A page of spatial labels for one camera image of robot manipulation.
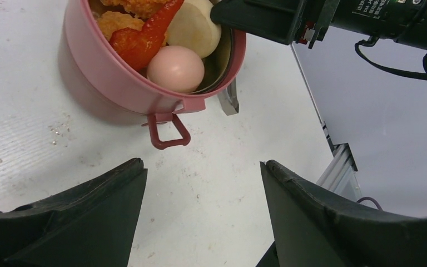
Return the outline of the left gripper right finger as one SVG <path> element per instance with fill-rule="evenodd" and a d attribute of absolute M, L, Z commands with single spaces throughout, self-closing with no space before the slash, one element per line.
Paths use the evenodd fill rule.
<path fill-rule="evenodd" d="M 427 266 L 427 218 L 374 209 L 260 164 L 274 242 L 259 266 Z"/>

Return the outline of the beige egg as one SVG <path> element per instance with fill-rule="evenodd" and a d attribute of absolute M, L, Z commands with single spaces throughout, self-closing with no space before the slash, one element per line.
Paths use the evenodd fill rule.
<path fill-rule="evenodd" d="M 205 75 L 202 59 L 182 46 L 162 47 L 147 67 L 147 78 L 158 86 L 177 93 L 191 93 Z"/>

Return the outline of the metal tongs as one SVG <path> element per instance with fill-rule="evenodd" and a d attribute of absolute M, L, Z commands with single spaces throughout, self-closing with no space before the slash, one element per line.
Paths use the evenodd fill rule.
<path fill-rule="evenodd" d="M 221 108 L 226 116 L 239 113 L 240 104 L 237 97 L 236 79 L 217 95 Z"/>

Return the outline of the red steel bowl with handles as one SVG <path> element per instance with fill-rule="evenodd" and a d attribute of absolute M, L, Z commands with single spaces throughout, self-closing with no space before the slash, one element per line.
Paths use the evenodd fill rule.
<path fill-rule="evenodd" d="M 65 88 L 85 110 L 104 121 L 147 126 L 157 149 L 188 145 L 191 136 L 179 115 L 204 110 L 205 99 L 234 87 L 246 52 L 245 33 L 223 27 L 220 45 L 207 58 L 214 79 L 198 93 L 175 93 L 122 60 L 96 23 L 96 7 L 94 1 L 67 3 L 58 52 Z"/>

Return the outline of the orange fried food pieces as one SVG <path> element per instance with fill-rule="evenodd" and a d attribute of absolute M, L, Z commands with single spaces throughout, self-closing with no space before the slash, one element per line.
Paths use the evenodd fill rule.
<path fill-rule="evenodd" d="M 108 8 L 96 18 L 105 39 L 135 71 L 148 66 L 167 43 L 167 29 L 183 0 L 174 1 L 101 1 Z"/>

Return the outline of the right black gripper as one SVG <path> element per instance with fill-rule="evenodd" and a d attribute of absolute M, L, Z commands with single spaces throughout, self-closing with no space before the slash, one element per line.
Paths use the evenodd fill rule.
<path fill-rule="evenodd" d="M 313 47 L 329 27 L 427 51 L 427 1 L 220 1 L 214 23 L 270 41 Z"/>

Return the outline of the white bun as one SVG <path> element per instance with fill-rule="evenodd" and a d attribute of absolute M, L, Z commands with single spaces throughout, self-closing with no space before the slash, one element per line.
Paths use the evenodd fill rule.
<path fill-rule="evenodd" d="M 221 26 L 213 23 L 209 0 L 185 0 L 171 21 L 167 33 L 170 46 L 182 46 L 200 58 L 208 57 L 218 46 Z"/>

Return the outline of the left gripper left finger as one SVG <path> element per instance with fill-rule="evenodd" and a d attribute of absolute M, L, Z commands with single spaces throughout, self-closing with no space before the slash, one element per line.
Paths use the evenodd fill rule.
<path fill-rule="evenodd" d="M 0 212 L 0 266 L 127 266 L 147 182 L 141 159 Z"/>

